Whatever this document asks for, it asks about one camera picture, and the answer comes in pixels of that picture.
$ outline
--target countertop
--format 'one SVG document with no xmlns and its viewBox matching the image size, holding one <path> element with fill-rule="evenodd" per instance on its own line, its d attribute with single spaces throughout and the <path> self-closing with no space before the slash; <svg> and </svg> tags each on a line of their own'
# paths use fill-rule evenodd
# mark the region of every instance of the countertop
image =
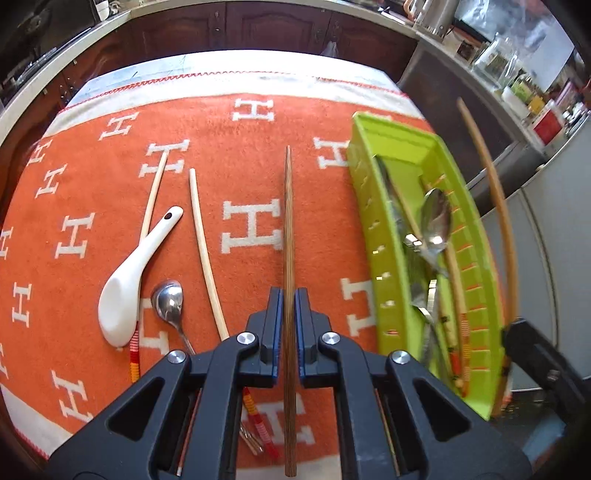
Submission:
<svg viewBox="0 0 591 480">
<path fill-rule="evenodd" d="M 81 36 L 77 41 L 73 42 L 67 48 L 64 48 L 61 52 L 56 54 L 56 56 L 53 57 L 46 65 L 44 65 L 39 70 L 39 72 L 37 72 L 31 78 L 31 80 L 29 80 L 29 82 L 25 84 L 12 98 L 12 100 L 5 107 L 4 111 L 0 113 L 0 144 L 4 142 L 4 139 L 7 137 L 12 127 L 16 124 L 19 117 L 24 113 L 35 97 L 43 91 L 45 86 L 50 83 L 50 81 L 78 55 L 82 54 L 87 48 L 92 46 L 104 36 L 111 33 L 113 30 L 117 29 L 133 18 L 141 17 L 143 15 L 168 10 L 171 8 L 186 7 L 188 5 L 214 3 L 215 1 L 216 0 L 156 0 L 153 2 L 146 2 L 144 5 L 133 7 L 130 10 L 121 12 L 120 14 L 108 18 L 104 22 L 100 23 L 95 28 L 91 29 L 87 34 Z M 335 12 L 341 12 L 353 17 L 361 18 L 363 20 L 368 20 L 386 28 L 390 28 L 391 30 L 404 34 L 408 37 L 415 37 L 415 31 L 413 30 L 411 23 L 406 19 L 394 15 L 382 15 L 341 0 L 272 1 L 294 5 L 305 5 L 315 8 L 324 8 Z"/>
</svg>

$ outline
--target cabinet door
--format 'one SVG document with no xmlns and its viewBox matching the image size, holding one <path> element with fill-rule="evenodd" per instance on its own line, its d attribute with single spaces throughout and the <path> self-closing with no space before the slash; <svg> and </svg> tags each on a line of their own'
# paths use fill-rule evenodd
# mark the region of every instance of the cabinet door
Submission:
<svg viewBox="0 0 591 480">
<path fill-rule="evenodd" d="M 227 48 L 320 53 L 330 12 L 270 2 L 228 3 Z"/>
<path fill-rule="evenodd" d="M 141 61 L 197 51 L 220 50 L 225 41 L 226 5 L 192 5 L 144 15 L 131 22 Z"/>
<path fill-rule="evenodd" d="M 58 74 L 33 100 L 0 145 L 0 225 L 37 141 L 70 98 L 65 84 L 64 77 Z"/>
<path fill-rule="evenodd" d="M 70 96 L 74 96 L 88 80 L 134 63 L 134 55 L 129 48 L 130 36 L 130 29 L 123 26 L 101 38 L 70 62 L 62 71 Z"/>
<path fill-rule="evenodd" d="M 336 41 L 340 59 L 354 61 L 400 80 L 417 46 L 404 34 L 349 15 L 333 13 L 327 40 Z"/>
</svg>

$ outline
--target spoon handle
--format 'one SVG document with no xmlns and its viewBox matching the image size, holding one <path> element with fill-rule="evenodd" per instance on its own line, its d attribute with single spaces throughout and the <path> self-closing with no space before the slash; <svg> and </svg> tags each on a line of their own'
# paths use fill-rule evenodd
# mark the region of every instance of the spoon handle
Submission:
<svg viewBox="0 0 591 480">
<path fill-rule="evenodd" d="M 193 345 L 191 345 L 191 342 L 185 333 L 182 330 L 179 330 L 178 334 L 181 336 L 181 339 L 183 340 L 185 347 L 187 347 L 187 350 L 189 350 L 189 353 L 191 355 L 195 355 L 195 349 L 193 348 Z"/>
</svg>

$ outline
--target white ceramic spoon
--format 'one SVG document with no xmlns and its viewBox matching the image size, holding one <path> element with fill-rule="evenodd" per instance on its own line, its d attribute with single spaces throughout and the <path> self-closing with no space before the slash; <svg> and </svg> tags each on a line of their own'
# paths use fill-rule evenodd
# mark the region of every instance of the white ceramic spoon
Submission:
<svg viewBox="0 0 591 480">
<path fill-rule="evenodd" d="M 138 319 L 142 272 L 182 215 L 181 207 L 171 207 L 105 283 L 99 299 L 99 324 L 111 345 L 124 346 L 131 340 Z"/>
</svg>

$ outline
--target tablecloth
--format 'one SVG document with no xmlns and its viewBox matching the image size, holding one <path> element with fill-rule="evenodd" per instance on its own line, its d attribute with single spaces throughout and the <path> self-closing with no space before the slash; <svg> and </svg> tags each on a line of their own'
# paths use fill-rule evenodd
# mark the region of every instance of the tablecloth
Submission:
<svg viewBox="0 0 591 480">
<path fill-rule="evenodd" d="M 183 57 L 168 60 L 184 62 L 180 71 L 148 63 L 89 82 L 38 143 L 2 227 L 1 390 L 15 428 L 45 457 L 130 386 L 128 348 L 103 339 L 97 306 L 105 281 L 138 243 L 162 155 L 168 160 L 152 226 L 172 205 L 184 215 L 142 277 L 142 371 L 182 347 L 150 308 L 151 290 L 166 278 L 183 285 L 183 322 L 195 349 L 219 341 L 189 168 L 197 173 L 230 334 L 265 309 L 271 286 L 282 285 L 286 145 L 293 150 L 296 285 L 308 288 L 313 309 L 327 314 L 335 331 L 375 350 L 371 280 L 345 157 L 351 116 L 369 111 L 428 124 L 368 67 L 277 52 Z M 281 383 L 253 390 L 280 449 L 282 392 Z M 297 405 L 298 477 L 338 478 L 331 392 L 299 390 Z M 238 467 L 238 478 L 283 476 L 282 466 L 244 445 Z"/>
</svg>

